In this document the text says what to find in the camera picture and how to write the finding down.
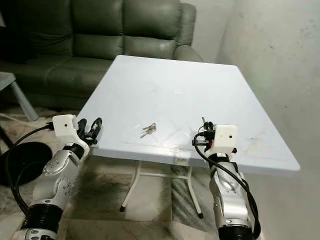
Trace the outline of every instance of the key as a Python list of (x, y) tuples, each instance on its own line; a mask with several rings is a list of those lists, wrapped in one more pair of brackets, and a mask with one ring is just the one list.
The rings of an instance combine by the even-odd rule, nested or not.
[(151, 130), (151, 129), (148, 129), (147, 131), (145, 131), (141, 136), (140, 138), (142, 139), (143, 137), (149, 135), (149, 134), (152, 134), (155, 130)]
[(150, 126), (142, 128), (142, 130), (156, 130), (156, 124), (152, 123)]

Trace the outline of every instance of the green leather sofa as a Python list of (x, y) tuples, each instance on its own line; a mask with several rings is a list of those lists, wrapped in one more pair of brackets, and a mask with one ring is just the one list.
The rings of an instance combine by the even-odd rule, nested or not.
[(35, 106), (80, 109), (117, 55), (202, 61), (191, 48), (196, 9), (179, 0), (10, 1), (5, 23), (19, 16), (36, 58), (0, 60), (0, 71)]

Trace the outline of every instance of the white tabletop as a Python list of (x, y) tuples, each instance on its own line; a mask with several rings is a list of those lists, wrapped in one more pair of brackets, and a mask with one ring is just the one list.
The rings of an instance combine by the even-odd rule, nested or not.
[[(238, 126), (232, 160), (242, 172), (290, 176), (300, 169), (233, 65), (119, 55), (78, 119), (102, 118), (94, 155), (206, 167), (192, 146), (202, 116)], [(152, 123), (156, 131), (140, 138)]]

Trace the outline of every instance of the white cable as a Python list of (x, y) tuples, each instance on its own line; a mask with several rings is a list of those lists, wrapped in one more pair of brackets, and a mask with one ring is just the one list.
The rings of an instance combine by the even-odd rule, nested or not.
[(25, 122), (25, 121), (21, 121), (21, 120), (18, 120), (12, 116), (9, 116), (7, 114), (4, 114), (4, 113), (0, 113), (0, 116), (1, 117), (4, 117), (4, 118), (7, 118), (7, 119), (10, 119), (10, 120), (13, 120), (13, 121), (16, 121), (20, 124), (23, 124), (23, 125), (26, 125), (26, 126), (29, 126), (29, 127), (32, 127), (32, 128), (38, 128), (39, 126), (35, 125), (35, 124), (32, 124), (32, 123), (28, 123), (28, 122)]
[(24, 115), (24, 114), (16, 114), (16, 113), (6, 113), (6, 115), (8, 115), (8, 116), (10, 116), (10, 117), (12, 117), (12, 118), (27, 118), (27, 116), (26, 115)]

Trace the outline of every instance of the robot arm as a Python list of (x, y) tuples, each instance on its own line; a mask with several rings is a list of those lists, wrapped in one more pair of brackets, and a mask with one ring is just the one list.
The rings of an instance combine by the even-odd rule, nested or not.
[(11, 240), (56, 240), (59, 221), (72, 194), (73, 183), (91, 144), (97, 143), (102, 120), (97, 118), (89, 132), (87, 121), (78, 124), (74, 115), (58, 115), (52, 119), (56, 137), (64, 144), (43, 168), (33, 190), (33, 202), (28, 208), (20, 230)]
[[(202, 119), (204, 131), (197, 135), (205, 139), (197, 140), (196, 136), (192, 144), (209, 162), (211, 170), (209, 188), (214, 200), (213, 211), (219, 238), (220, 240), (256, 239), (260, 234), (260, 224), (258, 219), (255, 219), (257, 224), (252, 231), (247, 196), (243, 194), (243, 186), (247, 183), (241, 178), (237, 164), (231, 162), (232, 155), (237, 152), (235, 146), (238, 128), (226, 124), (213, 125), (212, 122)], [(199, 152), (198, 146), (205, 146), (203, 153)], [(229, 171), (241, 184), (221, 167)]]

